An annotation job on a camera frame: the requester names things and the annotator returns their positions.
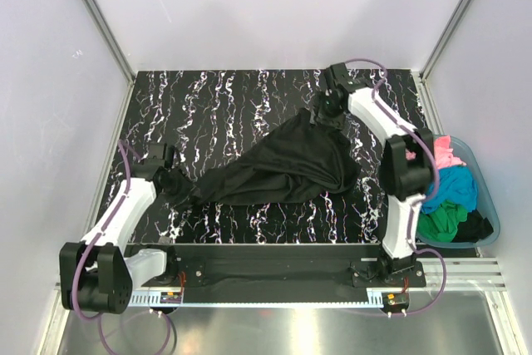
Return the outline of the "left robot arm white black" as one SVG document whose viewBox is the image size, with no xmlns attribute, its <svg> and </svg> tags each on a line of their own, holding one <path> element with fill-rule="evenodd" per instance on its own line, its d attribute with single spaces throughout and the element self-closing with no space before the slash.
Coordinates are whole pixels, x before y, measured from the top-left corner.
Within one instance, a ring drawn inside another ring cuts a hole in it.
<svg viewBox="0 0 532 355">
<path fill-rule="evenodd" d="M 96 225 L 79 241 L 62 246 L 62 306 L 80 319 L 91 321 L 105 313 L 123 313 L 136 289 L 167 274 L 167 250 L 142 249 L 127 256 L 126 247 L 158 198 L 174 205 L 190 202 L 192 183 L 175 167 L 174 160 L 174 146 L 155 143 L 150 144 L 146 157 L 135 164 L 126 162 L 126 177 Z"/>
</svg>

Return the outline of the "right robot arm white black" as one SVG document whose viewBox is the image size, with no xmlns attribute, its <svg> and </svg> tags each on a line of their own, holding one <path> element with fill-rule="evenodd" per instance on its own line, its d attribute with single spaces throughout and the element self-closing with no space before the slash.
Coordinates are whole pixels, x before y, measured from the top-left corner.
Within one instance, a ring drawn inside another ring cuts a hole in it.
<svg viewBox="0 0 532 355">
<path fill-rule="evenodd" d="M 380 97 L 382 77 L 371 85 L 350 76 L 347 65 L 324 70 L 326 88 L 313 103 L 314 125 L 342 130 L 346 115 L 358 118 L 383 147 L 379 180 L 388 198 L 387 227 L 377 260 L 359 277 L 385 284 L 401 282 L 415 271 L 415 233 L 421 206 L 437 192 L 439 175 L 433 150 L 433 134 L 399 116 Z"/>
</svg>

